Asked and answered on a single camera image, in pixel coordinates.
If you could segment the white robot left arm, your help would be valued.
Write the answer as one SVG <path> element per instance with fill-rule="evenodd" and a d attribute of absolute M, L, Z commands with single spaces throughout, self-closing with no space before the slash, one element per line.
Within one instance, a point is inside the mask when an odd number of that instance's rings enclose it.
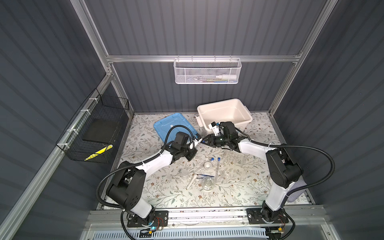
<path fill-rule="evenodd" d="M 177 132 L 174 140 L 165 143 L 158 153 L 136 166 L 123 162 L 119 166 L 121 170 L 113 174 L 106 195 L 117 203 L 117 208 L 135 214 L 145 225 L 150 224 L 155 218 L 155 207 L 142 198 L 146 179 L 180 158 L 191 161 L 197 153 L 196 145 L 201 140 L 199 134 L 190 136 Z"/>

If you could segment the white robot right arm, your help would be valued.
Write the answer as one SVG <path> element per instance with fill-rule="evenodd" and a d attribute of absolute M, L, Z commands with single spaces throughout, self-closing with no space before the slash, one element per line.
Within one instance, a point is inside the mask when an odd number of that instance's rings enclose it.
<path fill-rule="evenodd" d="M 270 192 L 263 201 L 259 216 L 271 224 L 283 215 L 288 192 L 303 174 L 302 168 L 293 160 L 288 151 L 289 145 L 271 145 L 259 143 L 235 127 L 232 122 L 212 122 L 209 124 L 212 134 L 203 138 L 202 143 L 213 148 L 225 148 L 241 154 L 248 154 L 267 161 L 270 178 L 273 183 Z"/>

